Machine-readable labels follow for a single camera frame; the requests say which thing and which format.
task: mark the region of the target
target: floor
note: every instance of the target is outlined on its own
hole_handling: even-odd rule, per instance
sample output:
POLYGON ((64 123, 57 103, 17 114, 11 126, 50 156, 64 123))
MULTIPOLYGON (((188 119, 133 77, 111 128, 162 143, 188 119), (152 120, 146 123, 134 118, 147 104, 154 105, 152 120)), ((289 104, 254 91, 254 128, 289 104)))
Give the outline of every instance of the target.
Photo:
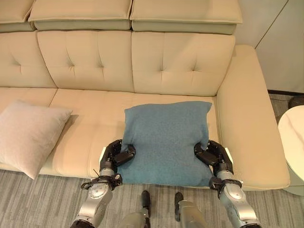
MULTIPOLYGON (((288 109, 290 96, 270 95, 276 119, 288 109)), ((71 225, 87 191, 85 179, 40 175, 31 180, 19 172, 0 170, 0 227, 67 228, 71 225)), ((113 199, 100 228, 116 228, 123 217, 140 208, 140 194, 148 190, 152 200, 152 228, 180 228, 174 220, 174 194, 195 202, 210 228, 232 228, 217 193, 183 187, 123 185, 113 199)), ((264 228, 303 228, 304 197, 284 190, 247 192, 264 228)))

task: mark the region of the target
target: blue pillow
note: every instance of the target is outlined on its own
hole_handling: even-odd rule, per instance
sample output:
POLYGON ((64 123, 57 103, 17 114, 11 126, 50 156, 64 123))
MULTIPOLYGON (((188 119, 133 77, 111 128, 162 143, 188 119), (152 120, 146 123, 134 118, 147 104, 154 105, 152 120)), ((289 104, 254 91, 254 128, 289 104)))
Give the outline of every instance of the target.
POLYGON ((211 103, 144 104, 125 110, 122 151, 132 144, 135 157, 118 167, 124 183, 208 186, 210 168, 194 155, 208 143, 211 103))

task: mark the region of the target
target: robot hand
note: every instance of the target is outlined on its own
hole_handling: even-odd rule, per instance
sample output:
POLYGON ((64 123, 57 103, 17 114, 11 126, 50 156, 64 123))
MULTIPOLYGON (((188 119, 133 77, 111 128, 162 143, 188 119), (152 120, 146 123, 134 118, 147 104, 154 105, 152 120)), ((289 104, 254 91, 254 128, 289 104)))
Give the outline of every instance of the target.
POLYGON ((100 161, 98 177, 82 184, 81 188, 89 190, 89 193, 71 228, 96 228, 102 221, 112 199, 112 191, 123 183, 121 175, 117 173, 117 166, 135 156, 132 145, 121 152, 121 143, 122 140, 116 140, 107 146, 100 161))
POLYGON ((218 198, 226 208, 234 228, 261 228, 260 222, 247 203, 242 181, 233 179, 233 165, 225 148, 215 141, 209 141, 204 151, 201 144, 194 146, 196 157, 213 168, 214 177, 209 181, 212 190, 218 191, 218 198))

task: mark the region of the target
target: sofa cushion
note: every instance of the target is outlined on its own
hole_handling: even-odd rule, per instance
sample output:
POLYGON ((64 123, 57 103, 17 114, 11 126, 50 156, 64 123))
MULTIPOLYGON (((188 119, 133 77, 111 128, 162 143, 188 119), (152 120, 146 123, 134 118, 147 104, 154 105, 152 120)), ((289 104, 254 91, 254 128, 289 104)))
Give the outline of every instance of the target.
POLYGON ((33 23, 27 22, 35 0, 1 0, 0 32, 32 31, 33 23))
POLYGON ((232 34, 242 22, 238 0, 134 0, 134 31, 232 34))
POLYGON ((118 167, 125 183, 208 186, 209 166, 196 158, 198 142, 208 144, 211 103, 144 104, 125 110, 122 151, 131 144, 136 156, 118 167))
POLYGON ((95 177, 93 169, 99 170, 98 161, 103 147, 123 138, 126 108, 182 101, 213 104, 207 115, 209 137, 219 141, 214 97, 58 89, 50 106, 72 109, 73 114, 45 166, 57 175, 95 177))
POLYGON ((228 35, 133 32, 135 92, 215 96, 234 43, 228 35))
POLYGON ((59 88, 133 92, 130 31, 43 31, 38 42, 59 88))
POLYGON ((0 86, 56 87, 43 61, 35 31, 0 34, 0 86))
POLYGON ((13 101, 49 106, 57 89, 0 87, 0 113, 13 101))
POLYGON ((29 21, 39 30, 129 30, 132 0, 36 0, 29 21))

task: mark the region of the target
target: wall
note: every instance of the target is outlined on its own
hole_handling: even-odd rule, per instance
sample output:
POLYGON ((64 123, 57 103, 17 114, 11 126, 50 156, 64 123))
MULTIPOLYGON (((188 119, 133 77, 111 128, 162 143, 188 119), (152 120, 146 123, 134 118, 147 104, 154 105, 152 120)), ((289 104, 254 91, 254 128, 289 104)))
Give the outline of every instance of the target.
POLYGON ((268 89, 304 93, 304 0, 239 0, 238 44, 256 52, 268 89))

